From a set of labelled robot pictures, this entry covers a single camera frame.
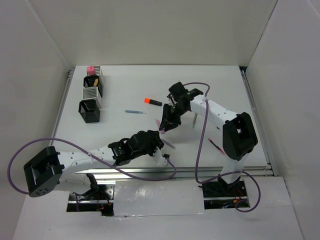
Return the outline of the pink orange capped marker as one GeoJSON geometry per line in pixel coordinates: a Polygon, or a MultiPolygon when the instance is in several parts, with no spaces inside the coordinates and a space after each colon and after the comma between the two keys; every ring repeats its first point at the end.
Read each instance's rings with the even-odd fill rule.
{"type": "Polygon", "coordinates": [[[96,87],[98,84],[99,84],[99,79],[96,78],[95,81],[94,81],[94,83],[93,83],[93,86],[96,87]]]}

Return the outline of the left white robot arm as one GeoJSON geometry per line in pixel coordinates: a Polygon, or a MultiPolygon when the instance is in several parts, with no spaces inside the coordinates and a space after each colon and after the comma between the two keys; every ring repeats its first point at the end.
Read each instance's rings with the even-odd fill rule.
{"type": "Polygon", "coordinates": [[[74,173],[127,165],[144,155],[152,157],[158,167],[165,167],[168,156],[162,154],[163,147],[159,132],[153,130],[141,130],[130,138],[91,151],[58,152],[54,146],[46,147],[23,166],[28,195],[44,196],[56,185],[66,183],[74,173]]]}

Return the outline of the orange capped black highlighter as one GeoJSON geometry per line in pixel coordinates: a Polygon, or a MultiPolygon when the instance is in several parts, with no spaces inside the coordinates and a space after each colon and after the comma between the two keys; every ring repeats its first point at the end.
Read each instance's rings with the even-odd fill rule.
{"type": "Polygon", "coordinates": [[[150,98],[145,98],[144,102],[146,104],[155,105],[155,106],[159,106],[159,107],[161,107],[163,105],[162,102],[157,101],[157,100],[153,100],[153,99],[150,99],[150,98]]]}

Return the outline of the pink glue stick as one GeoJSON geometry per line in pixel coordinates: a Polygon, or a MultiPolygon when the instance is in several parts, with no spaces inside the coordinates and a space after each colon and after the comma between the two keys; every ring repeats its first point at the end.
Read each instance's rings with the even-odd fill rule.
{"type": "Polygon", "coordinates": [[[87,67],[86,72],[88,76],[93,76],[96,74],[96,69],[94,66],[90,65],[87,67]]]}

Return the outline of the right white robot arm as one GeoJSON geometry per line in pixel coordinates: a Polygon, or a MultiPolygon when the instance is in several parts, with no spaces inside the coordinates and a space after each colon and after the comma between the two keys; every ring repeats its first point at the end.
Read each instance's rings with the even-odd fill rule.
{"type": "Polygon", "coordinates": [[[230,196],[236,189],[235,184],[240,180],[245,159],[258,144],[251,116],[246,112],[228,110],[210,100],[207,92],[197,88],[188,90],[181,82],[172,85],[168,91],[169,103],[163,106],[159,131],[166,133],[180,126],[181,116],[186,112],[204,117],[195,161],[194,173],[197,174],[207,123],[214,124],[221,133],[221,145],[218,148],[225,155],[225,164],[216,176],[220,181],[218,190],[223,196],[230,196]]]}

